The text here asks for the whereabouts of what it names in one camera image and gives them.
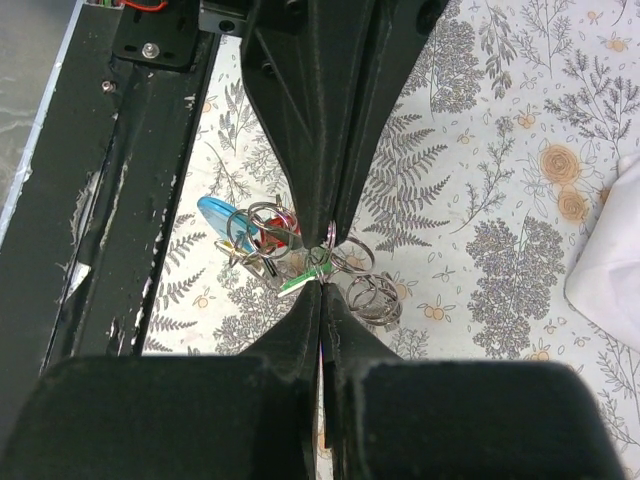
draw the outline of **red keychain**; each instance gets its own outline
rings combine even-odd
[[[291,225],[295,225],[296,228],[294,230],[294,233],[297,235],[300,235],[300,227],[298,226],[298,222],[296,221],[296,219],[288,215],[285,215],[285,216],[289,221],[289,226],[285,225],[284,220],[281,217],[275,217],[268,220],[267,225],[269,227],[281,228],[282,230],[285,230],[285,231],[289,231],[291,228]],[[275,245],[276,248],[282,248],[287,246],[286,243],[281,242],[280,240],[278,240],[272,235],[269,235],[264,230],[260,230],[260,241],[263,245],[270,245],[270,246]]]

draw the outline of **black metal frame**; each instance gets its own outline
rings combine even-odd
[[[123,15],[82,8],[0,250],[0,450],[45,368],[142,350],[219,37],[183,73],[134,64]]]

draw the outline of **blue keychain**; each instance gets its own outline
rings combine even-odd
[[[237,211],[237,208],[217,198],[202,197],[198,200],[198,210],[200,210],[200,213],[202,213],[207,222],[209,222],[209,225],[220,235],[220,238],[227,240],[227,221],[229,217]],[[233,227],[236,227],[236,231],[232,232],[235,234],[234,239],[247,233],[248,219],[246,215],[236,215],[233,217],[231,223]],[[258,228],[251,225],[249,232],[251,235],[256,235]],[[244,241],[242,248],[247,252],[253,252],[254,250],[249,240]]]

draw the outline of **white fabric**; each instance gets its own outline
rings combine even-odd
[[[640,155],[620,159],[620,177],[565,293],[604,331],[640,351]]]

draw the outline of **bolt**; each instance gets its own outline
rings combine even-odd
[[[155,43],[145,43],[142,47],[142,56],[144,58],[154,59],[160,55],[160,48]]]
[[[102,92],[103,93],[113,93],[116,91],[116,84],[110,82],[109,80],[105,80],[102,82]]]

